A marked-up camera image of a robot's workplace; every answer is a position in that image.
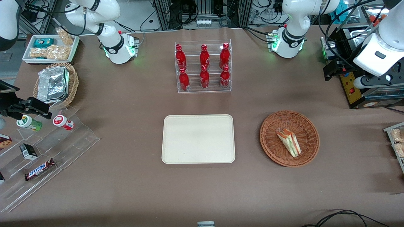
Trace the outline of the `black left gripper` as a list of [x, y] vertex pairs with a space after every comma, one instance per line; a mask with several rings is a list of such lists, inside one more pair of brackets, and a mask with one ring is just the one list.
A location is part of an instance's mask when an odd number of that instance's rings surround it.
[[345, 68], [345, 63], [340, 61], [340, 59], [332, 59], [328, 61], [328, 67], [323, 68], [324, 79], [329, 81], [334, 76], [339, 76], [346, 74], [347, 69]]

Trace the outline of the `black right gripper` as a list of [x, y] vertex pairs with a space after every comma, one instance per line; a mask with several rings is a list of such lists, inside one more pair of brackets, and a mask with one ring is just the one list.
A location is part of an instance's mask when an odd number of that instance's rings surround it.
[[51, 119], [52, 112], [49, 112], [49, 107], [48, 104], [34, 97], [23, 100], [16, 95], [1, 95], [0, 99], [1, 115], [11, 118], [22, 118], [23, 115], [34, 114]]

